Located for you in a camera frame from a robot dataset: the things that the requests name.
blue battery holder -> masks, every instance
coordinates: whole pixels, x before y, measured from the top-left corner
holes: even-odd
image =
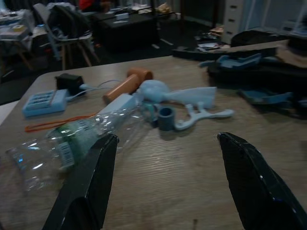
[[[66,109],[67,90],[51,90],[32,95],[23,107],[25,117],[50,114]]]

chair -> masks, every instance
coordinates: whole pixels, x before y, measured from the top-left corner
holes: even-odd
[[[86,36],[81,36],[81,37],[73,38],[73,39],[59,39],[53,34],[52,30],[48,26],[47,22],[48,22],[48,18],[51,13],[47,9],[47,7],[43,5],[42,3],[38,3],[34,5],[33,7],[37,11],[37,13],[40,15],[40,17],[42,18],[45,24],[45,29],[47,31],[49,41],[51,43],[55,56],[58,60],[60,60],[60,58],[59,58],[59,51],[57,49],[57,46],[61,46],[62,69],[63,70],[66,69],[66,48],[68,49],[69,62],[72,65],[71,45],[73,44],[76,44],[79,47],[88,66],[92,66],[92,64],[82,44],[85,45],[90,50],[92,55],[96,58],[96,60],[100,62],[98,56],[95,53],[94,47],[91,44],[92,33]]]

cluttered table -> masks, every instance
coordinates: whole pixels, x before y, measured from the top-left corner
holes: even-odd
[[[67,70],[81,75],[88,85],[124,80],[131,67],[143,67],[171,90],[210,86],[205,69],[197,62],[159,57],[118,64]],[[0,221],[5,229],[42,229],[58,188],[46,186],[30,193],[18,192],[18,171],[5,150],[46,131],[27,134],[26,125],[89,115],[105,104],[102,91],[88,92],[70,103],[63,113],[25,119],[22,107],[30,95],[56,88],[52,72],[40,76],[0,126]],[[174,105],[176,120],[187,116]],[[218,89],[213,111],[232,109],[225,119],[203,119],[182,132],[151,129],[134,148],[117,155],[104,229],[243,229],[228,188],[219,132],[240,136],[258,148],[267,163],[285,180],[307,210],[307,137],[303,121],[277,113],[262,114],[235,91]]]

orange cable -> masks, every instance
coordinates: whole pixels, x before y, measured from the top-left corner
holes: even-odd
[[[24,130],[27,133],[33,133],[33,132],[37,132],[37,131],[41,131],[41,130],[47,130],[47,129],[51,129],[51,128],[60,127],[60,126],[66,124],[68,122],[71,122],[71,121],[77,121],[77,120],[81,120],[81,119],[90,118],[92,116],[95,116],[96,114],[97,113],[87,115],[87,116],[76,116],[76,117],[69,118],[67,120],[53,121],[53,122],[41,123],[41,124],[33,125],[33,126],[27,126],[27,127],[24,128]]]

black backpack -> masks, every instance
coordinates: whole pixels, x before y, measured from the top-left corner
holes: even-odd
[[[91,32],[87,18],[77,11],[72,11],[69,7],[55,5],[47,23],[52,30],[60,29],[69,39],[85,36]]]

